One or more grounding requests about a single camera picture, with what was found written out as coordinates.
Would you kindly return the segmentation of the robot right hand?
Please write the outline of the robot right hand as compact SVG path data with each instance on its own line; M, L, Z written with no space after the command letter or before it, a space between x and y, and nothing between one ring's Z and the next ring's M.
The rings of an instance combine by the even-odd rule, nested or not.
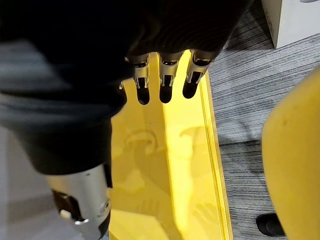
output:
M202 76L250 7L249 0L3 0L0 44L26 43L44 60L0 70L0 124L49 182L60 216L86 240L111 218L111 119L126 104L124 80L149 103L149 57L159 55L168 103L179 60L191 56L182 94Z

